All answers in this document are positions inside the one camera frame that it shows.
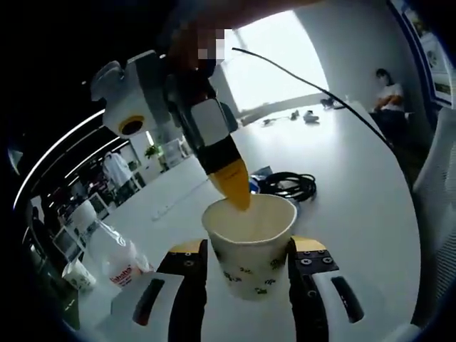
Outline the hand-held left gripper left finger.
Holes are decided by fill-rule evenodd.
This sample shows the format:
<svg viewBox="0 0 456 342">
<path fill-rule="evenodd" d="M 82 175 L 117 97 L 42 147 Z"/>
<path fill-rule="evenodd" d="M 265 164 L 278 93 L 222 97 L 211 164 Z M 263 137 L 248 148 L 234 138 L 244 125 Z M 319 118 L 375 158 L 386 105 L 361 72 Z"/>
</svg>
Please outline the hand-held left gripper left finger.
<svg viewBox="0 0 456 342">
<path fill-rule="evenodd" d="M 200 341 L 207 250 L 206 239 L 175 245 L 156 272 L 124 287 L 95 328 L 101 341 Z"/>
</svg>

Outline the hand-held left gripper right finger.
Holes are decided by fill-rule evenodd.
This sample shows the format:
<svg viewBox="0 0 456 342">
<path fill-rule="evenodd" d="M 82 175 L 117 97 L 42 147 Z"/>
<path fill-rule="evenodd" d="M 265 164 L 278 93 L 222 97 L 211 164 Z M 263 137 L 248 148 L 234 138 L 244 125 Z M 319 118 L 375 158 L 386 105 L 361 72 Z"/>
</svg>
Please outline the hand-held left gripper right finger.
<svg viewBox="0 0 456 342">
<path fill-rule="evenodd" d="M 340 270 L 322 243 L 294 235 L 287 247 L 297 341 L 396 341 L 402 323 L 379 288 Z"/>
</svg>

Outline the person's right hand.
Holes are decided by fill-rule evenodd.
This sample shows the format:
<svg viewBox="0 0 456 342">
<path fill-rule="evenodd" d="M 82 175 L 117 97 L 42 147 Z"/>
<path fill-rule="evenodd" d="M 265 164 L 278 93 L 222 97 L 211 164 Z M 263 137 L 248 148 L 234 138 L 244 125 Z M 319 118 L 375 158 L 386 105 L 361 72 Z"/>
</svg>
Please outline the person's right hand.
<svg viewBox="0 0 456 342">
<path fill-rule="evenodd" d="M 221 45 L 229 24 L 215 15 L 203 16 L 183 24 L 173 35 L 168 57 L 175 68 L 195 71 L 222 59 Z"/>
</svg>

